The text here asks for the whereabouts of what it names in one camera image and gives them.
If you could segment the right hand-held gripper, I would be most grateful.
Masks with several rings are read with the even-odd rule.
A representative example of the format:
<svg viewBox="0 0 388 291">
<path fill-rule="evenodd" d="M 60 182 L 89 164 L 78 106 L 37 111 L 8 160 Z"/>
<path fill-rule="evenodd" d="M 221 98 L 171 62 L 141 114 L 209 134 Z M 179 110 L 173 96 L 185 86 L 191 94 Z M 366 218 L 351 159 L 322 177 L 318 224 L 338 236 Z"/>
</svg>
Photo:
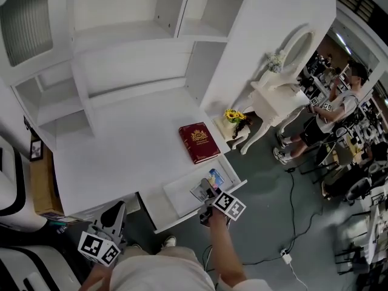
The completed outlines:
<svg viewBox="0 0 388 291">
<path fill-rule="evenodd" d="M 213 215 L 214 210 L 223 213 L 228 221 L 237 221 L 246 209 L 246 205 L 238 198 L 230 193 L 222 192 L 219 187 L 212 186 L 206 178 L 201 180 L 201 188 L 206 199 L 198 211 L 199 221 L 206 227 L 209 226 L 209 218 Z"/>
</svg>

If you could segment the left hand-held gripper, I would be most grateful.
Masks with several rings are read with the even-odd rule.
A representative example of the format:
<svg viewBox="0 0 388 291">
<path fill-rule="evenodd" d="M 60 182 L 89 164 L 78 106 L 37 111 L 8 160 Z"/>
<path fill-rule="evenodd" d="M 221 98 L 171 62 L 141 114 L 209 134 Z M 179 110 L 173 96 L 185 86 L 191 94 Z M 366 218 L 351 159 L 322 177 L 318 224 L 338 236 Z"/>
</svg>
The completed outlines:
<svg viewBox="0 0 388 291">
<path fill-rule="evenodd" d="M 78 252 L 94 263 L 111 267 L 123 252 L 127 241 L 122 234 L 125 226 L 126 203 L 120 201 L 93 220 L 83 231 Z"/>
</svg>

